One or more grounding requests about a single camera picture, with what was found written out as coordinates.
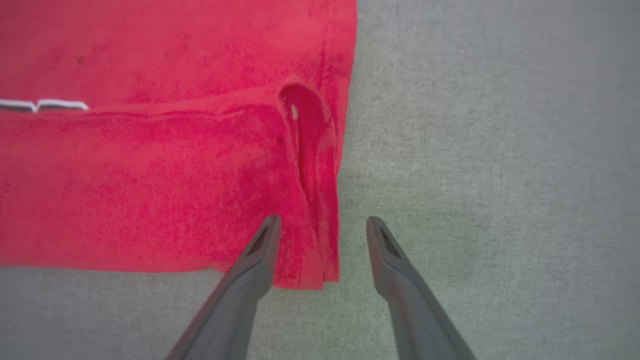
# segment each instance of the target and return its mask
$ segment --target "gray surface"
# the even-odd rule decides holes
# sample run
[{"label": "gray surface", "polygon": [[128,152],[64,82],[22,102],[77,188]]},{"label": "gray surface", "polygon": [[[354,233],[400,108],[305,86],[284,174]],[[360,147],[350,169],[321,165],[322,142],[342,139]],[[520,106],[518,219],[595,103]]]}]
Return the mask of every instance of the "gray surface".
[{"label": "gray surface", "polygon": [[[342,282],[272,290],[250,359],[393,359],[381,216],[479,359],[640,353],[640,3],[359,1]],[[214,272],[0,270],[3,359],[161,359]]]}]

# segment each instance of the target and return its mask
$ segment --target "red fabric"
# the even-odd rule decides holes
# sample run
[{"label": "red fabric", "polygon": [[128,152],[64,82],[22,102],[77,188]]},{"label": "red fabric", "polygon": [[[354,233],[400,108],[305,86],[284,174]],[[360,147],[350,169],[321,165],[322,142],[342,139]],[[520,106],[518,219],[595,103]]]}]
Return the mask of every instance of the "red fabric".
[{"label": "red fabric", "polygon": [[282,216],[275,285],[338,281],[356,4],[0,4],[0,264],[226,271]]}]

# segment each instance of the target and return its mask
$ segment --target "small hole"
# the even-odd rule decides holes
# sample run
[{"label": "small hole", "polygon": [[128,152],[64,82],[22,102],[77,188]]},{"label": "small hole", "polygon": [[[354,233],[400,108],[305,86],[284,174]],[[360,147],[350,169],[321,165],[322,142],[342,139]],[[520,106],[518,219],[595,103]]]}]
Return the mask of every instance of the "small hole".
[{"label": "small hole", "polygon": [[396,250],[394,244],[392,244],[391,240],[389,240],[389,236],[387,235],[387,233],[385,233],[383,229],[380,229],[380,232],[382,233],[382,238],[385,240],[385,247],[387,248],[387,251],[389,251],[393,256],[400,259],[400,253],[398,253],[398,250]]},{"label": "small hole", "polygon": [[262,230],[262,232],[260,233],[260,236],[258,236],[258,240],[255,240],[255,243],[253,243],[253,246],[251,247],[251,249],[249,249],[249,253],[247,253],[247,256],[253,254],[254,252],[258,251],[262,247],[262,243],[264,242],[264,237],[267,235],[267,229],[269,229],[268,226],[266,226],[264,230]]}]

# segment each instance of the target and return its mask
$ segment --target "white stripe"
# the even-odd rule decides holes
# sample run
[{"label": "white stripe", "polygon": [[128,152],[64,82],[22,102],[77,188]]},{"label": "white stripe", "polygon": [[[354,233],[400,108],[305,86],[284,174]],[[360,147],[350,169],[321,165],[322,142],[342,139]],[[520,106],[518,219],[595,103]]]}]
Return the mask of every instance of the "white stripe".
[{"label": "white stripe", "polygon": [[89,106],[82,101],[67,101],[59,99],[40,99],[38,100],[38,106],[36,106],[35,111],[38,111],[41,106],[59,106],[61,108],[89,110]]},{"label": "white stripe", "polygon": [[0,99],[0,106],[8,106],[12,108],[29,108],[31,112],[34,113],[37,111],[35,104],[31,101],[24,100],[8,100],[8,99]]}]

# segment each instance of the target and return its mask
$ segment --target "gray fabric surface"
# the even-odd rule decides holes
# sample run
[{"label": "gray fabric surface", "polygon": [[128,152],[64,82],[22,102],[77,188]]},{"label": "gray fabric surface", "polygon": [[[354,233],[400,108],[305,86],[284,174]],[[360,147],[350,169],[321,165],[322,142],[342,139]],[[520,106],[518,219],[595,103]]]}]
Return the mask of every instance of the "gray fabric surface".
[{"label": "gray fabric surface", "polygon": [[[269,292],[249,358],[396,358],[378,215],[479,359],[637,359],[640,3],[358,5],[342,282]],[[0,269],[0,357],[161,359],[219,279]]]}]

